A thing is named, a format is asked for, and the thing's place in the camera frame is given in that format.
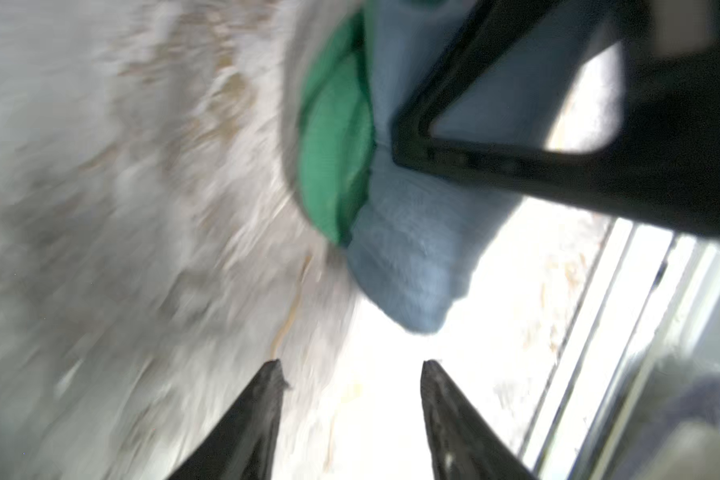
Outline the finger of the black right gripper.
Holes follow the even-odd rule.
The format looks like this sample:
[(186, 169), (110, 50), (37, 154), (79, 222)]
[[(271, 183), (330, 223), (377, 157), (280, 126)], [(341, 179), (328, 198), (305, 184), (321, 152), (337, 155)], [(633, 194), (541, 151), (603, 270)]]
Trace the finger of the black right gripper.
[(395, 162), (720, 238), (720, 1), (480, 1)]

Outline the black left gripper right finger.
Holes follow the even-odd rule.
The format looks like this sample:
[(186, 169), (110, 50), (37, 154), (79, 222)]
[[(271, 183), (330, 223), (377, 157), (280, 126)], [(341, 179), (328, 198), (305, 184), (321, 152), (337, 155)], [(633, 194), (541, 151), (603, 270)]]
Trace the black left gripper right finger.
[(436, 479), (535, 478), (435, 360), (422, 365), (420, 393)]

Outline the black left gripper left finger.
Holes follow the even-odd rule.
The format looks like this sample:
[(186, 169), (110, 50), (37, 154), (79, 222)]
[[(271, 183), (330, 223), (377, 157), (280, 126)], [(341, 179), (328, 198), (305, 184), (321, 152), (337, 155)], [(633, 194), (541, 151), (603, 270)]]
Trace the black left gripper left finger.
[(281, 362), (265, 362), (169, 479), (270, 479), (284, 393)]

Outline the blue sock orange cuff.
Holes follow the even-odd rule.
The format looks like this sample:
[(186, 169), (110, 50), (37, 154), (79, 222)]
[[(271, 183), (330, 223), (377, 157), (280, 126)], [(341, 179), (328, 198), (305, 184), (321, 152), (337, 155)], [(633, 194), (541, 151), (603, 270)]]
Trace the blue sock orange cuff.
[[(299, 108), (298, 182), (313, 224), (346, 250), (367, 297), (408, 331), (439, 331), (519, 196), (398, 166), (395, 114), (472, 10), (469, 1), (365, 1), (325, 42)], [(444, 117), (451, 139), (541, 147), (602, 1), (564, 1)]]

